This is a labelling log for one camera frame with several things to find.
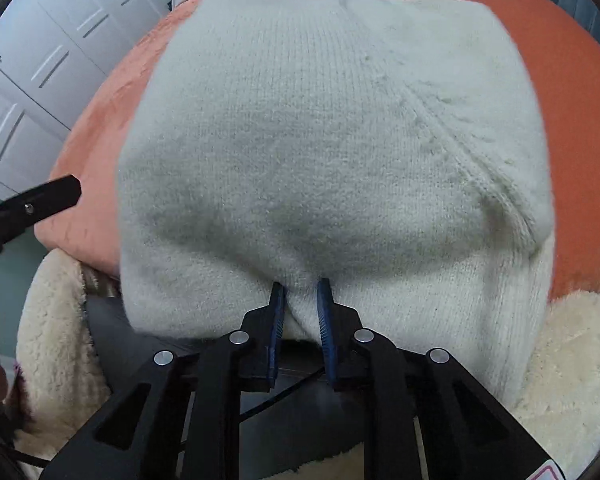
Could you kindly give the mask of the cream fluffy jacket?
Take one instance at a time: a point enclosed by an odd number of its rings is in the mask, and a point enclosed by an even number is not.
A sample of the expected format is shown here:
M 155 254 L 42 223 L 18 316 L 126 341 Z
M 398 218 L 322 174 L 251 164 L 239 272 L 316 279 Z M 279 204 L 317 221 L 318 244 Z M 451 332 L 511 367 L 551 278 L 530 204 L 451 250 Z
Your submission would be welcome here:
M 114 282 L 60 249 L 36 270 L 8 400 L 22 418 L 20 452 L 50 460 L 110 396 L 86 324 L 90 292 L 109 297 Z M 600 450 L 600 294 L 577 290 L 550 304 L 513 413 L 567 478 L 592 463 Z

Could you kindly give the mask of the cream knitted cardigan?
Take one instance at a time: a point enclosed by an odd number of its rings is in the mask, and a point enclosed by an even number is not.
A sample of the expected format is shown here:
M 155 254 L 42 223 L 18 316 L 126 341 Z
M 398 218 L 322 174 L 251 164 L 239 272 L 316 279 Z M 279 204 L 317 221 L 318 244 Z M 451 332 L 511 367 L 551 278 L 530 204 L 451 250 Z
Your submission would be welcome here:
M 543 119 L 495 14 L 467 0 L 200 0 L 118 161 L 126 316 L 215 338 L 285 286 L 320 336 L 327 278 L 363 324 L 442 347 L 516 401 L 552 281 Z

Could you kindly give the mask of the orange plush bedspread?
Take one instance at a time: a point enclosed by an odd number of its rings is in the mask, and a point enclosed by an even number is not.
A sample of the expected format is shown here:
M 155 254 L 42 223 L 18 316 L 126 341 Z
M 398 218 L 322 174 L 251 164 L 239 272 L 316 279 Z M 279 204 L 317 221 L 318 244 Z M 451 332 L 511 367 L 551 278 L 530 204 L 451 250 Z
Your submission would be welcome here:
M 542 108 L 555 195 L 552 294 L 600 294 L 600 45 L 550 0 L 472 0 L 488 6 L 524 58 Z M 114 174 L 122 143 L 166 44 L 195 3 L 178 6 L 110 73 L 72 128 L 52 170 L 82 185 L 79 203 L 36 225 L 36 238 L 116 275 Z

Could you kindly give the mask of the white panelled wardrobe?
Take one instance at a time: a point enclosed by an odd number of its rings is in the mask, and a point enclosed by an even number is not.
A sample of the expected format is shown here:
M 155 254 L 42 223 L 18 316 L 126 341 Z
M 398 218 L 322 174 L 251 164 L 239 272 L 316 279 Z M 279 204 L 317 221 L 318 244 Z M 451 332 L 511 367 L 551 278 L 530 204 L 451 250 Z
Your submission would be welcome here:
M 0 0 L 0 199 L 44 182 L 106 77 L 171 0 Z

